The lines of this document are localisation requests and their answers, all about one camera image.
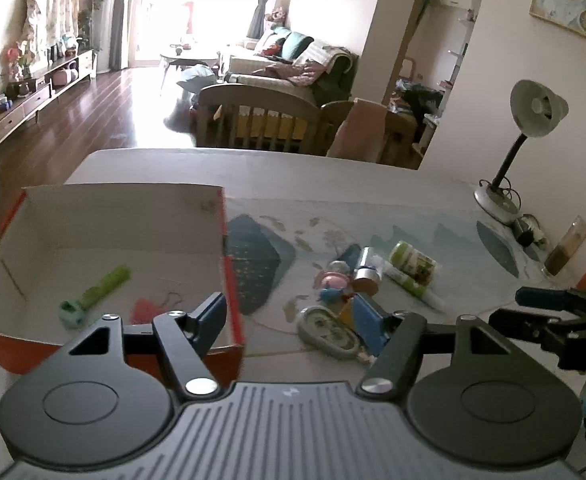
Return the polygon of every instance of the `lamp base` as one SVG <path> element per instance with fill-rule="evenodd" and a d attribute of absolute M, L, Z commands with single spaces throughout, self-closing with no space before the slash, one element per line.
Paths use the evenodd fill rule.
<path fill-rule="evenodd" d="M 518 217 L 517 206 L 502 193 L 481 184 L 475 188 L 475 200 L 490 216 L 504 225 L 511 225 Z"/>

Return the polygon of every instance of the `coffee table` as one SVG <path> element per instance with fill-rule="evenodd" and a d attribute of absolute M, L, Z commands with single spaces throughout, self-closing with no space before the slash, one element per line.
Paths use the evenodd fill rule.
<path fill-rule="evenodd" d="M 214 48 L 196 45 L 189 50 L 183 50 L 180 54 L 176 53 L 173 47 L 167 47 L 160 53 L 160 65 L 164 66 L 164 75 L 162 77 L 162 84 L 160 91 L 164 87 L 166 80 L 166 73 L 169 67 L 174 66 L 176 70 L 181 66 L 194 66 L 204 64 L 213 69 L 213 72 L 219 67 L 219 51 Z"/>

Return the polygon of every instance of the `red cardboard box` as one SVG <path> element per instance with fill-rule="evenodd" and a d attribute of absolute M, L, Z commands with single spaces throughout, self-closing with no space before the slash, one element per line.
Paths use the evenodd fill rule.
<path fill-rule="evenodd" d="M 230 261 L 224 253 L 223 190 L 195 184 L 66 184 L 27 188 L 0 241 L 0 365 L 23 374 L 80 330 L 58 306 L 76 300 L 119 265 L 131 279 L 97 303 L 129 323 L 139 299 L 190 312 L 216 291 L 227 324 L 205 358 L 223 384 L 237 379 L 243 335 Z M 159 377 L 155 356 L 129 364 Z"/>

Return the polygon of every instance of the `wooden chair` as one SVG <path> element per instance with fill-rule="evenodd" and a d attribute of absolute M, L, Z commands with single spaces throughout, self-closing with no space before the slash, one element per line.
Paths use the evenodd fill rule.
<path fill-rule="evenodd" d="M 333 101 L 320 108 L 320 125 L 311 152 L 313 155 L 326 155 L 333 143 L 337 129 L 353 108 L 352 101 Z M 387 112 L 384 147 L 377 159 L 378 164 L 412 168 L 413 150 L 411 145 L 416 126 L 401 115 Z"/>
<path fill-rule="evenodd" d="M 314 104 L 284 92 L 237 83 L 207 86 L 198 97 L 197 145 L 311 153 L 319 116 Z"/>

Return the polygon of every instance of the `pink toy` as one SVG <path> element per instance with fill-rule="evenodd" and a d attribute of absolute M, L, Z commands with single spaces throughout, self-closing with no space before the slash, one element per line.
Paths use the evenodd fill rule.
<path fill-rule="evenodd" d="M 350 282 L 351 280 L 346 274 L 323 270 L 315 277 L 313 288 L 346 288 Z"/>

